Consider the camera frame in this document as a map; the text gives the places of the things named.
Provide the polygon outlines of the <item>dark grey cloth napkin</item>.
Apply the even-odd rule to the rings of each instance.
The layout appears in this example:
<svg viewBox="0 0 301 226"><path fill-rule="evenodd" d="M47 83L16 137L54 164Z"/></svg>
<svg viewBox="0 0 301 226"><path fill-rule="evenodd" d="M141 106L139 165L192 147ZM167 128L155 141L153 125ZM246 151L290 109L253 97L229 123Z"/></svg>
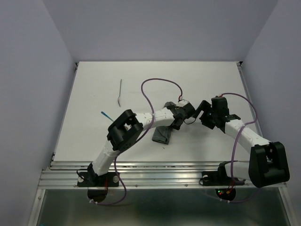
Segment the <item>dark grey cloth napkin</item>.
<svg viewBox="0 0 301 226"><path fill-rule="evenodd" d="M161 110L154 113L152 141L169 144L172 131L179 130L182 124L182 112L174 102L166 102Z"/></svg>

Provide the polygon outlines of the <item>silver metal fork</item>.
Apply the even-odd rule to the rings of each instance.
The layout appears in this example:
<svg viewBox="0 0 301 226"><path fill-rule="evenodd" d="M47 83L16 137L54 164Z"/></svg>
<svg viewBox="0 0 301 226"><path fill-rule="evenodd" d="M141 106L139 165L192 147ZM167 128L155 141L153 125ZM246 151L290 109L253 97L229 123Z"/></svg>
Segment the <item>silver metal fork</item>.
<svg viewBox="0 0 301 226"><path fill-rule="evenodd" d="M120 82L119 82L119 95L118 95L118 99L117 99L117 103L118 103L119 107L121 107L121 103L120 103L121 89L122 89L122 79L120 79Z"/></svg>

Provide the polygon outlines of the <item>iridescent rainbow spoon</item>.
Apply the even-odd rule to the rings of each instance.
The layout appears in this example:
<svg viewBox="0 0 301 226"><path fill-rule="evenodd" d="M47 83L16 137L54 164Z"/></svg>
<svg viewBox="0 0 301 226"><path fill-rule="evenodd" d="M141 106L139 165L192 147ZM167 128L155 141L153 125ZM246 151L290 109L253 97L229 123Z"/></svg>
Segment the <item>iridescent rainbow spoon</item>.
<svg viewBox="0 0 301 226"><path fill-rule="evenodd" d="M110 121L114 121L108 114L106 114L105 112L101 111L101 114L103 116L105 116L106 118L108 118Z"/></svg>

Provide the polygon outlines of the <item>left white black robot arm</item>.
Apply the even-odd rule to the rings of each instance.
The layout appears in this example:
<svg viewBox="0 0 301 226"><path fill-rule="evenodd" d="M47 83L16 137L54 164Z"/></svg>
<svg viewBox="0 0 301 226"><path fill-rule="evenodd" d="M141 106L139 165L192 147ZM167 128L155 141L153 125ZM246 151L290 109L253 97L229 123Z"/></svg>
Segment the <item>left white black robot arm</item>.
<svg viewBox="0 0 301 226"><path fill-rule="evenodd" d="M104 182L116 156L136 144L140 134L156 127L171 127L179 130L184 121L195 114L195 108L186 100L153 113L134 113L125 110L109 127L107 141L98 157L89 164L88 180L95 186Z"/></svg>

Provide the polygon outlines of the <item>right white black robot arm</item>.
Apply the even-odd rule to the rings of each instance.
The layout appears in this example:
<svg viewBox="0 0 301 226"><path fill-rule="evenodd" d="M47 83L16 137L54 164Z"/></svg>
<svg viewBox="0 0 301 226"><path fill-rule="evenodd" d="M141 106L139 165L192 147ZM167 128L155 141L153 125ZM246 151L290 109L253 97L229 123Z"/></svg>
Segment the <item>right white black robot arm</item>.
<svg viewBox="0 0 301 226"><path fill-rule="evenodd" d="M202 101L197 108L202 125L219 128L234 141L232 151L241 145L249 153L249 161L230 161L219 164L215 171L203 171L200 184L203 186L242 186L246 181L257 187L287 182L290 172L285 147L280 142L271 142L252 129L235 114L230 114L225 97L214 97L211 102Z"/></svg>

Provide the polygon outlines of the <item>aluminium right side rail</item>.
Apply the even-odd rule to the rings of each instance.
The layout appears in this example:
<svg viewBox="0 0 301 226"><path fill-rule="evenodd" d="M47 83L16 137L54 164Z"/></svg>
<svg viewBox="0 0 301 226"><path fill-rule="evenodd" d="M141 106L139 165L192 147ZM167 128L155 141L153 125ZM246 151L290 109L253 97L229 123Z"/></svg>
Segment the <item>aluminium right side rail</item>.
<svg viewBox="0 0 301 226"><path fill-rule="evenodd" d="M245 95L246 95L246 98L253 104L253 106L255 107L252 99L251 99L251 96L250 96L250 92L249 92L249 89L248 89L248 86L247 86L247 83L246 83L246 80L245 80L245 76L244 76L244 72L243 72L243 67L242 67L242 64L243 62L242 61L238 61L236 62L237 63L237 68L238 68L238 72L239 72L239 75L240 75L240 78L241 78L241 81L242 81L242 84L243 84L243 87L244 87L244 91L245 91ZM251 114L252 114L252 117L253 119L257 119L256 122L254 123L255 127L256 127L256 131L257 133L261 136L261 137L264 137L263 135L263 132L262 132L262 129L261 129L261 126L260 126L260 122L259 122L259 118L258 118L258 111L256 108L253 108L251 105L250 105L250 110L251 110Z"/></svg>

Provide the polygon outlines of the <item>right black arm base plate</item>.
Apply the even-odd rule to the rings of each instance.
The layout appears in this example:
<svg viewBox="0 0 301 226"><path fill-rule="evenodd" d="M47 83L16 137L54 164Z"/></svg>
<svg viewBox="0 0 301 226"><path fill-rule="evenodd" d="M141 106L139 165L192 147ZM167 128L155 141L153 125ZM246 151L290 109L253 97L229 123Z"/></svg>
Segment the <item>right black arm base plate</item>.
<svg viewBox="0 0 301 226"><path fill-rule="evenodd" d="M202 186L231 186L233 180L228 177L226 172L219 171L203 171L199 180L199 184Z"/></svg>

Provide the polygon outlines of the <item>aluminium front rail frame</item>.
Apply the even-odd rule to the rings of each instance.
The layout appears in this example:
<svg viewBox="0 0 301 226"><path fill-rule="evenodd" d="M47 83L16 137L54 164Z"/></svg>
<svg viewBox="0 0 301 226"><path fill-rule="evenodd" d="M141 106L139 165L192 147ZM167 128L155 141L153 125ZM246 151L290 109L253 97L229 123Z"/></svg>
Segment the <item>aluminium front rail frame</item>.
<svg viewBox="0 0 301 226"><path fill-rule="evenodd" d="M202 186L202 172L215 161L121 161L125 183L109 189L98 206L77 185L87 161L52 161L43 170L28 224L31 226L297 226L287 184L257 190L236 187L233 203L220 201L215 187Z"/></svg>

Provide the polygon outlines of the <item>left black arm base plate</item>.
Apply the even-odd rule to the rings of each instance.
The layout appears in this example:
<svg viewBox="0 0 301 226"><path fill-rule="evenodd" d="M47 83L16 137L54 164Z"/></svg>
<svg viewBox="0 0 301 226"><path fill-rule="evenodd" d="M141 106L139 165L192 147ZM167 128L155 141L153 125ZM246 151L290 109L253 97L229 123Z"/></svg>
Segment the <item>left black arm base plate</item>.
<svg viewBox="0 0 301 226"><path fill-rule="evenodd" d="M108 172L102 176L91 179L88 172L78 172L78 187L118 187L119 179L115 172Z"/></svg>

